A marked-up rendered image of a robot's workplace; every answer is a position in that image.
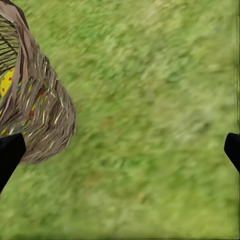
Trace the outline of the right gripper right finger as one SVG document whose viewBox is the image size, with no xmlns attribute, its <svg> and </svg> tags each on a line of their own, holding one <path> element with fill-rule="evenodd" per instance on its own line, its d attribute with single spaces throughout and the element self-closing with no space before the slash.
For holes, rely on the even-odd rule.
<svg viewBox="0 0 240 240">
<path fill-rule="evenodd" d="M 224 151 L 240 173 L 240 135 L 228 133 Z"/>
</svg>

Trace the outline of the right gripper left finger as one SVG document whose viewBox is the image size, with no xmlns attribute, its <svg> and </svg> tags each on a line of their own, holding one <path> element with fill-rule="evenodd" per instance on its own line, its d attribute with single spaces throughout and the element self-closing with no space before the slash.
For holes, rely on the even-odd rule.
<svg viewBox="0 0 240 240">
<path fill-rule="evenodd" d="M 21 133 L 0 138 L 0 193 L 26 152 Z"/>
</svg>

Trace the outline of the wicker basket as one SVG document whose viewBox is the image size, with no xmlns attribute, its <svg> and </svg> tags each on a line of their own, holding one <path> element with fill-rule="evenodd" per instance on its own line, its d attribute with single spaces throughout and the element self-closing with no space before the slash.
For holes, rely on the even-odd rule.
<svg viewBox="0 0 240 240">
<path fill-rule="evenodd" d="M 8 45 L 0 50 L 11 48 L 0 53 L 0 76 L 14 69 L 11 84 L 0 98 L 0 139 L 21 133 L 26 152 L 18 166 L 40 165 L 70 144 L 78 124 L 76 105 L 34 39 L 23 10 L 11 0 L 0 0 L 0 28 L 11 29 L 0 30 L 0 42 L 4 41 L 0 46 Z"/>
</svg>

